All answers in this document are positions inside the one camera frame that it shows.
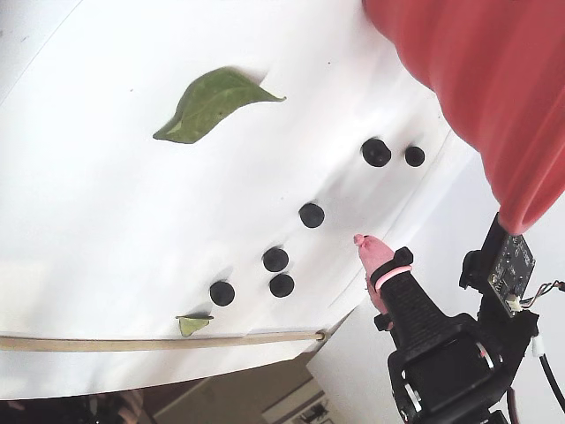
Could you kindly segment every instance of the black rubber bump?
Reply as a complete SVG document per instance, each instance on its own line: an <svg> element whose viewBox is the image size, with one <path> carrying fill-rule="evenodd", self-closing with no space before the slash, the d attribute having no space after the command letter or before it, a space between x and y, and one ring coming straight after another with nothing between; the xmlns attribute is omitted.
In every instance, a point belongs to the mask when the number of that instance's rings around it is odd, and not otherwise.
<svg viewBox="0 0 565 424"><path fill-rule="evenodd" d="M395 256L393 258L396 262L396 266L398 267L406 267L411 265L414 262L414 254L408 247L401 247L395 252Z"/></svg>
<svg viewBox="0 0 565 424"><path fill-rule="evenodd" d="M324 209L320 208L314 203L306 203L298 211L302 223L308 228L316 228L324 222L326 214L324 214Z"/></svg>
<svg viewBox="0 0 565 424"><path fill-rule="evenodd" d="M280 247L272 247L263 254L263 265L267 271L281 272L289 264L289 256Z"/></svg>
<svg viewBox="0 0 565 424"><path fill-rule="evenodd" d="M268 284L273 296L277 298L285 298L294 290L294 280L288 274L279 274L274 276Z"/></svg>
<svg viewBox="0 0 565 424"><path fill-rule="evenodd" d="M385 166L392 157L390 149L383 140L379 139L369 139L363 143L363 146L361 146L361 153L363 154L363 159L365 159L367 163L371 166L376 166L377 168Z"/></svg>
<svg viewBox="0 0 565 424"><path fill-rule="evenodd" d="M226 307L235 297L236 291L228 282L216 281L210 287L210 298L219 307Z"/></svg>
<svg viewBox="0 0 565 424"><path fill-rule="evenodd" d="M374 317L374 325L377 327L378 331L385 331L388 329L388 326L392 320L390 319L390 315L386 314L379 314Z"/></svg>
<svg viewBox="0 0 565 424"><path fill-rule="evenodd" d="M424 150L422 150L418 146L410 146L404 152L404 159L406 159L406 163L408 163L410 166L417 168L422 163L424 163L426 154L424 153Z"/></svg>

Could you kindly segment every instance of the green leaf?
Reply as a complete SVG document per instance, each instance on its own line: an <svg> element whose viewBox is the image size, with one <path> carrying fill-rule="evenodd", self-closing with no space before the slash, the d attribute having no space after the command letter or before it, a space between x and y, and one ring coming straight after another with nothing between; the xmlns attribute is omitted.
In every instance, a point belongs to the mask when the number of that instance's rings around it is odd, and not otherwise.
<svg viewBox="0 0 565 424"><path fill-rule="evenodd" d="M189 337L195 331L203 329L206 327L211 320L214 319L213 316L206 317L194 317L194 316L178 316L178 327L180 328L180 334L183 337Z"/></svg>
<svg viewBox="0 0 565 424"><path fill-rule="evenodd" d="M271 95L233 68L219 68L188 86L175 116L153 138L193 144L246 104L285 99Z"/></svg>

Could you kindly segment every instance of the pink rubber band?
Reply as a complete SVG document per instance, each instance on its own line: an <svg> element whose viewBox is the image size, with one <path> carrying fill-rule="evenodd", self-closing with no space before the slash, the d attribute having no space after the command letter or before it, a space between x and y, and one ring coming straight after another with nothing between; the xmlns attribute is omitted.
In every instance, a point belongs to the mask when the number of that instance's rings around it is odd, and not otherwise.
<svg viewBox="0 0 565 424"><path fill-rule="evenodd" d="M377 280L377 282L374 285L374 290L377 292L378 290L380 290L382 285L385 284L390 278L392 278L393 276L397 276L398 274L402 274L403 272L406 271L412 271L412 266L407 265L405 267L394 268L392 271L389 271L387 274L385 274L384 276L382 276Z"/></svg>

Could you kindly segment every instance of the black round knob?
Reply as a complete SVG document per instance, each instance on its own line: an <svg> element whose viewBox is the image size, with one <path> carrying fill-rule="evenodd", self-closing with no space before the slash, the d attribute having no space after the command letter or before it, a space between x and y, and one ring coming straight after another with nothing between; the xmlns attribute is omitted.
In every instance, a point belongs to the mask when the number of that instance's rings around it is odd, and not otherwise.
<svg viewBox="0 0 565 424"><path fill-rule="evenodd" d="M416 168L424 163L426 154L418 146L410 146L404 152L404 159L406 159L406 163Z"/></svg>
<svg viewBox="0 0 565 424"><path fill-rule="evenodd" d="M385 166L392 157L390 149L379 139L369 139L363 143L361 153L367 163L378 168Z"/></svg>
<svg viewBox="0 0 565 424"><path fill-rule="evenodd" d="M300 208L298 214L300 215L302 223L308 228L319 227L326 217L324 209L313 203L306 203L302 208Z"/></svg>
<svg viewBox="0 0 565 424"><path fill-rule="evenodd" d="M289 256L279 247L272 247L263 254L263 265L267 271L281 272L289 264Z"/></svg>
<svg viewBox="0 0 565 424"><path fill-rule="evenodd" d="M273 296L284 298L294 290L294 280L288 274L279 274L273 277L268 287L271 289Z"/></svg>
<svg viewBox="0 0 565 424"><path fill-rule="evenodd" d="M236 291L230 283L216 281L210 287L210 298L219 307L226 307L236 297Z"/></svg>

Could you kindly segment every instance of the circuit board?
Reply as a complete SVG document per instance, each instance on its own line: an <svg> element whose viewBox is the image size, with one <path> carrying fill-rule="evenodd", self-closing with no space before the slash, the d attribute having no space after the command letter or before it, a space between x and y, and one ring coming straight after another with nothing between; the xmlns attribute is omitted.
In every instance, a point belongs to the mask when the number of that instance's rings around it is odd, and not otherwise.
<svg viewBox="0 0 565 424"><path fill-rule="evenodd" d="M501 243L501 248L488 276L488 283L511 315L516 309L512 301L522 298L536 261L523 236L510 236Z"/></svg>

